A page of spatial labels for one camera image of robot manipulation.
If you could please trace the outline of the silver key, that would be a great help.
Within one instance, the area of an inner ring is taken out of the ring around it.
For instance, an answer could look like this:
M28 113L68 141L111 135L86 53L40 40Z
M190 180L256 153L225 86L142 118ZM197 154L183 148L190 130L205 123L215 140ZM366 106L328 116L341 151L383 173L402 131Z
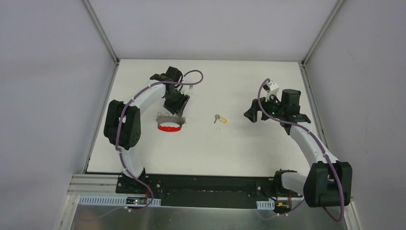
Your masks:
M220 115L218 115L218 114L216 114L215 116L214 116L214 124L217 122L217 120L220 118Z

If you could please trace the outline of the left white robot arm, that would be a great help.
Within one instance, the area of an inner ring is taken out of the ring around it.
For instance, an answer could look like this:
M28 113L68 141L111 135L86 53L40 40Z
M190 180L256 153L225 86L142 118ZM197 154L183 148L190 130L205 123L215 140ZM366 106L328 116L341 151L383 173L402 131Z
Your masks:
M137 147L141 138L141 116L156 101L163 99L167 114L155 118L157 128L164 132L178 132L185 124L183 110L189 95L181 92L183 73L168 67L162 74L154 74L147 85L125 101L112 100L108 104L103 134L119 153L123 174L130 177L128 188L135 194L145 190L146 181L140 175L145 168Z

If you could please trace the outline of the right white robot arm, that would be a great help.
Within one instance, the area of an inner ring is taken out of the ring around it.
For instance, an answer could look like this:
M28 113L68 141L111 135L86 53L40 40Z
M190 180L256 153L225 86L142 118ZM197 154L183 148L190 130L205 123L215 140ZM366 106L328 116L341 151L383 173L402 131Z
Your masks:
M278 100L273 94L253 99L244 117L252 123L271 119L280 123L299 146L310 170L307 176L294 170L279 170L272 191L284 196L290 190L304 196L309 207L340 207L350 203L352 167L337 159L311 129L309 117L300 112L298 90L282 91Z

